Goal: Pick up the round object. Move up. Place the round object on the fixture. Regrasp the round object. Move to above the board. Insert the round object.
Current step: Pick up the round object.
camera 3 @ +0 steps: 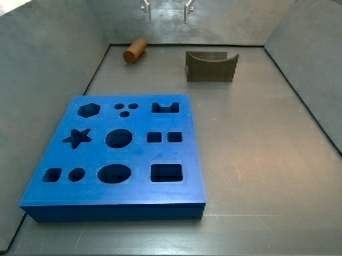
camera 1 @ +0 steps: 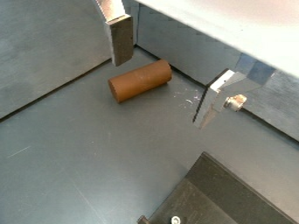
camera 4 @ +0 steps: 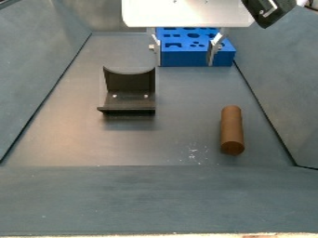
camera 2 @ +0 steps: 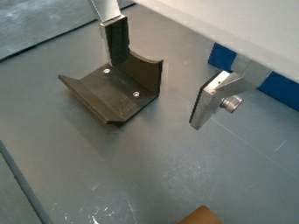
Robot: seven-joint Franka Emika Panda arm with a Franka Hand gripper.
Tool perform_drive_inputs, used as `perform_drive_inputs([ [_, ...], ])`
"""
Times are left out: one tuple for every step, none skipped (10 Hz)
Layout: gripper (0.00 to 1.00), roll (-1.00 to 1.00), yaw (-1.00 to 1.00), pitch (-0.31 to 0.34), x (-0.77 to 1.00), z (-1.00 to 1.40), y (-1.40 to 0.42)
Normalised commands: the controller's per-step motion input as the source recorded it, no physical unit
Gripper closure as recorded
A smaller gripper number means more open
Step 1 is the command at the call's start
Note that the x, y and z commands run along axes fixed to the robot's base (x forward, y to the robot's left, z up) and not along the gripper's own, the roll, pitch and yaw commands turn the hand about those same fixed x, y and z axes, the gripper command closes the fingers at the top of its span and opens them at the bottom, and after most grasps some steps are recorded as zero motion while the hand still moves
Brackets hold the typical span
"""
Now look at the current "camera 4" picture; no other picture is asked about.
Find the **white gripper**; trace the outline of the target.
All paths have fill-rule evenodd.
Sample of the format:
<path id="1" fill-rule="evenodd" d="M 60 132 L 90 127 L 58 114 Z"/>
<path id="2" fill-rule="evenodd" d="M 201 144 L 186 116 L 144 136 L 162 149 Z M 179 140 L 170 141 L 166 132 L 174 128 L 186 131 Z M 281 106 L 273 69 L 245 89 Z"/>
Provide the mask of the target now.
<path id="1" fill-rule="evenodd" d="M 249 27 L 254 22 L 241 0 L 122 0 L 122 18 L 128 27 Z M 218 33 L 209 41 L 209 66 L 225 38 L 226 34 Z M 155 34 L 150 37 L 150 50 L 162 65 Z"/>

